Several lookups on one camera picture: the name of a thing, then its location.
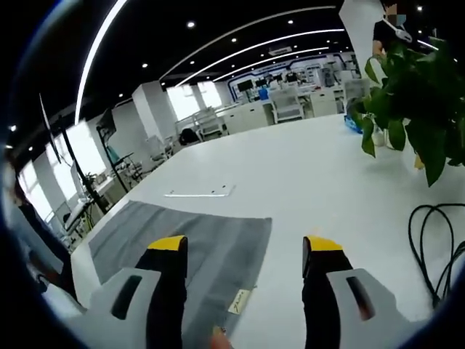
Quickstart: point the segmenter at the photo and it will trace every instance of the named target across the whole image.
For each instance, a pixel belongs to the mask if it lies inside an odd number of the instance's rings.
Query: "gray towel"
[[[271,219],[230,218],[175,211],[130,201],[90,241],[100,282],[133,268],[147,246],[167,236],[189,241],[184,348],[207,348],[214,325],[231,331],[227,310],[239,289],[252,290],[271,233]]]

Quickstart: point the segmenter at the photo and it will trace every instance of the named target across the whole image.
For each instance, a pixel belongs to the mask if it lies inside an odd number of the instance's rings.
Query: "blue object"
[[[350,129],[356,131],[357,133],[359,133],[361,135],[363,134],[363,130],[360,127],[357,126],[354,119],[352,119],[352,117],[349,114],[344,115],[344,123]]]
[[[268,99],[268,90],[265,87],[259,89],[259,97],[260,100],[267,100]]]
[[[108,155],[110,156],[110,160],[112,163],[116,164],[120,157],[118,156],[118,154],[113,150],[112,147],[110,147],[109,145],[107,145],[107,150],[108,150]]]

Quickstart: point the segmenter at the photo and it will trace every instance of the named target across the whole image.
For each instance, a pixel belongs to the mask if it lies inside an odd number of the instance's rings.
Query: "white tabletop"
[[[302,237],[308,234],[341,244],[354,268],[365,268],[395,294],[407,318],[428,317],[430,299],[408,244],[408,218],[419,204],[464,201],[464,171],[450,168],[428,188],[424,174],[405,168],[400,152],[381,148],[372,159],[360,142],[342,116],[325,116],[183,149],[118,202],[73,253],[79,300],[87,306],[99,285],[89,240],[128,200],[136,200],[188,212],[272,218],[257,288],[232,334],[235,348],[304,347]],[[224,198],[163,196],[171,189],[225,183],[235,190]],[[454,226],[464,226],[463,210],[448,214]],[[460,230],[458,242],[464,239]],[[449,245],[445,223],[432,219],[425,253],[433,282]]]

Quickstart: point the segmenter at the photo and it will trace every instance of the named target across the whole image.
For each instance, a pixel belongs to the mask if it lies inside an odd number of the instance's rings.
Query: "hand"
[[[232,348],[230,341],[227,340],[225,333],[221,328],[215,326],[213,328],[213,336],[211,336],[210,349],[230,349]]]

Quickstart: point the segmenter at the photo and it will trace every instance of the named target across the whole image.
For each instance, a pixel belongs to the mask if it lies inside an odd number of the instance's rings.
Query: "green plant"
[[[95,179],[97,178],[97,175],[96,174],[92,174],[92,173],[86,173],[85,175],[85,178],[87,180],[87,182],[90,184],[90,185],[93,185],[94,182],[95,182]]]
[[[372,58],[368,60],[365,72],[380,87],[372,87],[351,110],[363,129],[362,149],[373,157],[373,123],[388,130],[398,151],[404,149],[406,134],[424,163],[429,186],[447,160],[451,166],[465,165],[465,82],[448,45],[439,39],[433,44],[438,50],[428,55],[398,44],[386,56],[372,57],[387,76],[382,81],[376,78]]]

